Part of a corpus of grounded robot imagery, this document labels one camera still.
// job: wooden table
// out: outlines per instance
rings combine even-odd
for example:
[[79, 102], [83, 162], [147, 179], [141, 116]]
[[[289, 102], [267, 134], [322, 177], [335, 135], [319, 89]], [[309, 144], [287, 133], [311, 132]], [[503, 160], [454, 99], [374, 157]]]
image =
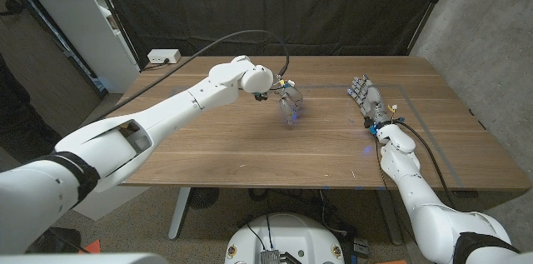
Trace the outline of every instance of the wooden table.
[[[150, 107], [201, 81], [214, 65], [231, 60], [199, 57], [113, 115]], [[273, 72], [285, 62], [284, 57], [251, 60]], [[123, 98], [169, 69], [143, 72]], [[346, 92], [353, 77], [363, 73], [378, 86], [385, 104], [398, 105], [396, 116], [425, 138], [451, 190], [529, 188], [526, 174], [420, 57], [291, 57], [284, 77], [296, 82], [304, 96], [293, 126], [285, 123], [278, 96], [257, 102], [241, 92], [233, 104], [203, 113], [171, 135], [127, 184], [382, 189], [376, 144]], [[427, 151], [420, 142], [416, 145], [422, 175], [442, 189]], [[387, 186], [395, 185], [388, 180]]]

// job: robotic arm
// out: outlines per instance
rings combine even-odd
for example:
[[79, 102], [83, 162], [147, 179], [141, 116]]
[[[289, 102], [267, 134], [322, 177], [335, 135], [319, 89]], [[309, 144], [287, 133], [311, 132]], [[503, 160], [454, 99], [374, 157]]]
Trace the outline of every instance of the robotic arm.
[[415, 142], [387, 116], [370, 79], [356, 77], [348, 94], [360, 106], [365, 127], [384, 145], [381, 169], [398, 186], [424, 257], [439, 264], [531, 261], [531, 254], [518, 254], [496, 219], [479, 212], [458, 212], [441, 202], [420, 174]]
[[281, 93], [268, 68], [236, 57], [184, 92], [147, 110], [82, 127], [63, 138], [52, 155], [0, 173], [0, 253], [25, 252], [89, 192], [130, 177], [170, 134], [202, 112], [235, 102], [239, 85], [262, 99]]

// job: concrete wall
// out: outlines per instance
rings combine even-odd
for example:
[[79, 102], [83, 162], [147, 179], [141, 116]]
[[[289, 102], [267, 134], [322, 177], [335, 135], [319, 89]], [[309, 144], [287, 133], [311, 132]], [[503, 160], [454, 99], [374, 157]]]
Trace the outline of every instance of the concrete wall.
[[[431, 62], [533, 179], [533, 0], [440, 0], [411, 55]], [[501, 197], [478, 202], [533, 251], [533, 191], [495, 206]]]

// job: power strip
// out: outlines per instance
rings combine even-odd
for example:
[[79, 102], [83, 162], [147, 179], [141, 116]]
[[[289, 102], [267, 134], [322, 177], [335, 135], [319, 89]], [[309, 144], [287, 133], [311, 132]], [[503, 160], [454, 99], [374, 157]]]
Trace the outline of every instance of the power strip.
[[168, 59], [169, 63], [177, 63], [182, 57], [178, 49], [152, 49], [148, 53], [148, 59], [151, 64], [161, 64]]

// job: black backdrop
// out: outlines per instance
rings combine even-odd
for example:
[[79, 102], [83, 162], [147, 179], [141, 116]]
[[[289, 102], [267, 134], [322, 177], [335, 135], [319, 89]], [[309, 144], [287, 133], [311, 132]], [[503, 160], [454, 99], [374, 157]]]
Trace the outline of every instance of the black backdrop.
[[[292, 55], [404, 55], [430, 0], [112, 0], [144, 66], [153, 48], [191, 55], [231, 32], [261, 28]], [[279, 44], [244, 35], [210, 55], [278, 55]]]

